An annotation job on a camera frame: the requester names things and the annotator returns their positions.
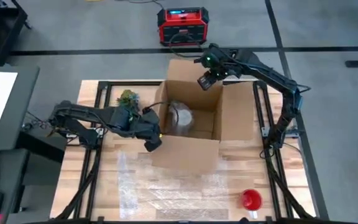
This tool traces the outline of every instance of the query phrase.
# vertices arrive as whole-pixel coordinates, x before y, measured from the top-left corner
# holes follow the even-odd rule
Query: red cup
[[[249,211],[256,211],[262,206],[262,196],[254,189],[248,189],[241,194],[241,203]]]

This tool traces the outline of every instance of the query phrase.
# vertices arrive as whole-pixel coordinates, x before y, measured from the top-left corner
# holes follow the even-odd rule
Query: wooden tabletop
[[[93,106],[99,80],[83,80],[78,104]],[[125,89],[140,96],[140,107],[154,102],[156,86],[114,86],[110,105]],[[280,116],[282,96],[269,88],[275,121]],[[297,139],[286,139],[298,147]],[[251,141],[222,141],[219,148],[219,168],[212,175],[194,175],[177,170],[151,166],[150,153],[143,141],[123,139],[117,134],[104,137],[98,182],[92,211],[92,220],[230,220],[250,217],[239,205],[239,196],[245,189],[256,189],[263,198],[258,220],[274,217],[265,161],[259,157],[262,140],[254,116],[254,137]],[[284,145],[281,149],[290,191],[314,215],[300,151]],[[69,203],[78,189],[85,150],[67,147],[60,172],[50,217],[56,217]],[[278,189],[283,216],[283,197]],[[88,192],[85,193],[81,217],[85,216]]]

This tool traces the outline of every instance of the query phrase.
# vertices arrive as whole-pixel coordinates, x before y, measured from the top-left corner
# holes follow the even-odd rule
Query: black desk
[[[0,150],[14,149],[38,78],[38,67],[0,67],[0,72],[17,72],[16,81],[0,120]]]
[[[18,209],[21,182],[28,158],[29,152],[25,149],[0,152],[0,191],[4,193],[0,223],[5,223],[7,216]]]

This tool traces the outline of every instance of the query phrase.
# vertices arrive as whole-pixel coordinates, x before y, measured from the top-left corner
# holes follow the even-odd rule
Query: red power station
[[[162,9],[157,18],[160,43],[164,46],[170,42],[172,46],[195,45],[195,41],[199,44],[206,42],[209,16],[204,7]]]

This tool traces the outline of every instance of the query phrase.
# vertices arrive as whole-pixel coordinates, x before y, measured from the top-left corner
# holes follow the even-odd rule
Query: robotic arm
[[[98,144],[100,137],[94,129],[87,129],[78,120],[101,124],[112,133],[124,138],[144,139],[146,150],[154,151],[161,145],[159,118],[154,110],[143,109],[143,115],[124,106],[104,109],[81,106],[63,101],[56,105],[49,117],[49,123],[57,128],[63,137],[67,133],[79,136],[80,143],[91,149]]]
[[[198,79],[203,90],[207,90],[215,82],[224,80],[228,76],[234,75],[240,78],[242,74],[250,74],[282,93],[281,115],[277,124],[270,128],[266,143],[274,149],[280,149],[283,146],[285,131],[291,120],[300,112],[302,104],[301,91],[296,81],[264,65],[249,50],[224,52],[216,44],[210,44],[208,50],[204,51],[194,63],[201,63],[205,68],[209,68]]]

